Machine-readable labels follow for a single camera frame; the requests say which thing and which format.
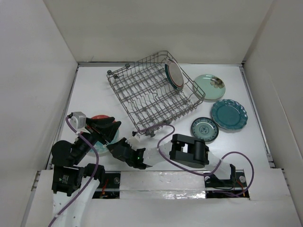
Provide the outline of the white green rimmed plate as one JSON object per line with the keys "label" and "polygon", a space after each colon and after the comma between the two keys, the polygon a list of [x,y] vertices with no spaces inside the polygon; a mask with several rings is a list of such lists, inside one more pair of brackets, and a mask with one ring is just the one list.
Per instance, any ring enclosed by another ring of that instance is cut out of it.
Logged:
{"label": "white green rimmed plate", "polygon": [[176,91],[183,90],[184,79],[181,68],[173,59],[167,59],[164,65],[169,83]]}

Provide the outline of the dark teal scalloped plate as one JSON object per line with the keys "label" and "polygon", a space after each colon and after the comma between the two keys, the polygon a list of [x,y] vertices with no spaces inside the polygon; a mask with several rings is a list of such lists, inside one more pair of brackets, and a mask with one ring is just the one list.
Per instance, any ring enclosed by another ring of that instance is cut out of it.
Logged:
{"label": "dark teal scalloped plate", "polygon": [[215,102],[210,111],[211,117],[221,128],[230,131],[241,130],[247,125],[248,114],[237,101],[222,99]]}

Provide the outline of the small blue patterned plate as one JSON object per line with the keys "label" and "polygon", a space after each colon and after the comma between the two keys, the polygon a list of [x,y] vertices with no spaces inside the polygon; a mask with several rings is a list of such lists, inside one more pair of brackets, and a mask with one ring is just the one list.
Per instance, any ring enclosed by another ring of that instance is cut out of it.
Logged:
{"label": "small blue patterned plate", "polygon": [[191,134],[205,142],[214,141],[219,134],[218,125],[210,118],[199,117],[191,124]]}

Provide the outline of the light green floral plate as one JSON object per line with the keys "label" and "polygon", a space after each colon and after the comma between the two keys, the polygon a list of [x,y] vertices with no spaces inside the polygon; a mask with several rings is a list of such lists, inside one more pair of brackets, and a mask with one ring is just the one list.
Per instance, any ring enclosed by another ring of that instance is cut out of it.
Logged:
{"label": "light green floral plate", "polygon": [[221,98],[226,91],[224,82],[215,75],[204,74],[195,78],[193,83],[194,93],[198,98],[216,100]]}

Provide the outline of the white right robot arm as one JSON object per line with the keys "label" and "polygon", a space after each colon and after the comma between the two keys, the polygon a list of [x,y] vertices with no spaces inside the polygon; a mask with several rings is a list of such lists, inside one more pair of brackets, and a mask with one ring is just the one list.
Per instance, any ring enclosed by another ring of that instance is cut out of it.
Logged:
{"label": "white right robot arm", "polygon": [[[134,131],[130,138],[110,142],[105,147],[115,159],[135,169],[144,170],[167,161],[188,173],[201,175],[210,188],[227,191],[240,185],[236,167],[214,155],[204,140],[174,132],[170,135],[169,142],[147,149],[138,147],[140,135]],[[200,174],[196,171],[202,168],[207,172]]]}

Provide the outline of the red teal floral plate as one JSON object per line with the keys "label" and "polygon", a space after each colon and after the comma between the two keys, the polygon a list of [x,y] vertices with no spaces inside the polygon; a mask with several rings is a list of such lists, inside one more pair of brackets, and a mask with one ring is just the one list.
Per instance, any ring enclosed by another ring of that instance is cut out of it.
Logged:
{"label": "red teal floral plate", "polygon": [[[92,117],[92,119],[104,119],[104,118],[108,118],[109,116],[107,115],[95,115]],[[117,130],[113,140],[110,142],[110,144],[114,144],[116,142],[118,142],[118,139],[119,139],[119,130]],[[109,150],[108,148],[106,147],[106,145],[100,143],[99,141],[96,142],[96,144],[94,145],[94,148],[96,149],[96,151],[98,152],[98,155],[101,156],[105,153],[107,153]]]}

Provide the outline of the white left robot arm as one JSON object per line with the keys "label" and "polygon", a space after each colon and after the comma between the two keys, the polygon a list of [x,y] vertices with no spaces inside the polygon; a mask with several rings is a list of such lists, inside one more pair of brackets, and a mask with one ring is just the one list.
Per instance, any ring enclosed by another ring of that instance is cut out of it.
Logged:
{"label": "white left robot arm", "polygon": [[114,117],[92,119],[82,112],[65,118],[77,135],[75,142],[56,142],[51,149],[53,165],[53,213],[50,227],[80,227],[84,213],[98,187],[105,183],[105,168],[99,163],[97,142],[108,145],[121,125]]}

